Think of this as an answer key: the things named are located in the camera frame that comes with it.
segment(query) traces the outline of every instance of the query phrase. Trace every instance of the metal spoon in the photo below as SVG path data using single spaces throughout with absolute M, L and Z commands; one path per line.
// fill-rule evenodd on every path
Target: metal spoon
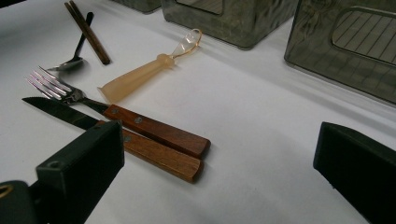
M 91 25 L 92 19 L 93 19 L 93 13 L 89 12 L 87 14 L 87 19 L 86 19 L 86 22 L 87 22 L 88 25 Z M 67 70 L 67 69 L 69 69 L 71 67 L 76 66 L 79 63 L 82 63 L 83 59 L 81 57 L 79 57 L 79 53 L 81 52 L 82 45 L 84 44 L 84 41 L 85 41 L 85 35 L 82 34 L 81 38 L 78 41 L 78 45 L 77 45 L 77 48 L 76 48 L 76 51 L 75 51 L 75 54 L 74 54 L 73 58 L 71 60 L 65 62 L 65 63 L 59 64 L 58 66 L 54 66 L 54 67 L 48 68 L 47 70 L 50 70 L 50 71 L 64 71 L 64 70 Z

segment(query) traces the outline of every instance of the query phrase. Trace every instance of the spoon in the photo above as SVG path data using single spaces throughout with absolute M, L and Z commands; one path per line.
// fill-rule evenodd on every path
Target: spoon
M 87 22 L 88 25 L 91 25 L 92 19 L 93 19 L 93 13 L 89 12 L 87 14 L 87 19 L 86 19 L 86 22 Z M 76 48 L 76 51 L 75 51 L 75 54 L 74 54 L 73 58 L 71 60 L 65 62 L 65 63 L 61 63 L 58 66 L 51 67 L 51 68 L 49 68 L 47 70 L 50 70 L 50 71 L 64 71 L 64 70 L 67 70 L 67 69 L 69 69 L 71 67 L 74 67 L 74 66 L 78 65 L 79 63 L 82 63 L 83 59 L 81 57 L 79 57 L 79 53 L 81 52 L 82 45 L 84 44 L 84 41 L 85 41 L 85 35 L 82 34 L 81 38 L 78 41 L 78 45 L 77 45 L 77 48 Z
M 180 41 L 172 54 L 159 54 L 156 60 L 113 79 L 102 88 L 98 88 L 99 91 L 105 96 L 106 100 L 112 104 L 122 100 L 163 69 L 174 66 L 175 58 L 186 55 L 196 49 L 201 40 L 201 36 L 201 30 L 190 30 Z

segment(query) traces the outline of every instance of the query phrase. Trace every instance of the black object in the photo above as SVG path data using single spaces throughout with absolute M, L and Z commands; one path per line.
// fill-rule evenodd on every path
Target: black object
M 0 2 L 0 7 L 9 7 L 11 5 L 24 2 L 25 0 L 2 0 Z
M 396 223 L 396 151 L 355 130 L 323 122 L 314 168 L 369 222 Z
M 38 180 L 0 184 L 0 223 L 84 223 L 124 164 L 121 126 L 89 129 L 36 167 Z

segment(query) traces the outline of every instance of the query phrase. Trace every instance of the fork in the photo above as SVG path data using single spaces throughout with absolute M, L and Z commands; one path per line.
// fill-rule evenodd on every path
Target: fork
M 39 66 L 25 79 L 45 97 L 65 105 L 84 104 L 108 119 L 120 119 L 122 125 L 165 146 L 174 148 L 194 158 L 201 159 L 210 147 L 210 141 L 199 135 L 180 130 L 117 105 L 107 105 L 88 98 L 85 93 Z

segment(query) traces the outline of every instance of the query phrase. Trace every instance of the wooden chopstick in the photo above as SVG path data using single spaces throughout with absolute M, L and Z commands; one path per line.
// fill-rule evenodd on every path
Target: wooden chopstick
M 84 17 L 79 11 L 77 5 L 73 1 L 70 1 L 70 4 L 64 3 L 64 5 L 72 15 L 73 19 L 76 21 L 77 25 L 79 26 L 79 29 L 81 29 L 82 33 L 87 38 L 88 42 L 90 42 L 93 50 L 96 52 L 100 61 L 102 61 L 102 64 L 109 64 L 110 59 L 108 58 L 105 49 L 103 48 L 102 44 L 100 43 L 99 39 L 96 37 L 91 27 L 87 24 L 87 22 L 85 22 Z

